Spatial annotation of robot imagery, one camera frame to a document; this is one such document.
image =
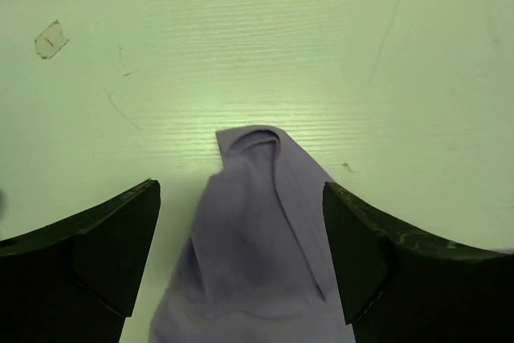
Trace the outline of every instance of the white table surface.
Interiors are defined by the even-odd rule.
[[[0,0],[0,10],[2,237],[161,182],[122,343],[146,341],[221,166],[217,129],[279,126],[375,206],[462,243],[514,247],[514,0]],[[70,40],[43,60],[34,40],[56,19]]]

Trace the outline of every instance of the purple cloth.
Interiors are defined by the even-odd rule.
[[[324,230],[332,181],[284,131],[217,133],[223,170],[153,318],[152,343],[354,343]]]

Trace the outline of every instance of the scratch mark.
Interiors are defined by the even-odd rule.
[[[114,103],[114,100],[112,100],[112,93],[110,92],[109,94],[107,94],[107,98],[109,99],[109,103],[111,104],[111,106],[118,112],[118,114],[120,114],[128,123],[131,124],[132,127],[134,127],[135,129],[139,130],[140,132],[143,131],[143,129],[141,127],[139,127],[138,125],[136,125],[136,123],[134,121],[132,121],[130,118],[127,117],[127,115],[122,112],[120,110],[120,108],[118,108],[116,106],[116,104]]]
[[[378,63],[380,62],[380,58],[382,56],[382,51],[384,50],[384,46],[386,44],[387,37],[389,36],[389,33],[393,29],[394,22],[396,21],[396,14],[398,13],[398,9],[400,8],[401,2],[402,2],[402,0],[396,0],[396,3],[394,3],[393,13],[391,14],[389,24],[387,25],[387,28],[385,29],[385,33],[382,36],[380,45],[378,46],[377,54],[375,55],[375,60],[373,61],[373,66],[371,67],[371,72],[369,73],[368,84],[371,84],[373,82],[375,73],[377,72]]]
[[[127,72],[127,73],[123,74],[122,76],[131,76],[135,72],[137,72],[137,70],[134,70],[134,71],[131,71],[131,72]]]
[[[353,169],[350,167],[349,163],[348,162],[344,162],[343,164],[343,167],[348,170],[350,173],[353,173]]]
[[[491,13],[491,0],[485,0],[485,12],[486,12],[486,23],[487,23],[487,31],[489,32],[489,39],[492,43],[499,43],[498,34],[496,32],[495,23],[493,22]]]

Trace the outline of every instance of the fabric fold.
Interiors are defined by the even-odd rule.
[[[283,130],[217,132],[223,170],[153,318],[153,343],[354,342],[324,231],[329,175]]]

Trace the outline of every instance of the dirt speck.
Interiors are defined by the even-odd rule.
[[[348,162],[343,162],[342,163],[342,166],[343,168],[345,168],[346,170],[348,170],[350,173],[353,173],[353,169],[350,167],[349,163]]]
[[[137,73],[137,70],[134,70],[134,71],[131,71],[131,72],[125,72],[122,76],[123,77],[131,76],[132,74],[135,74],[135,73]]]

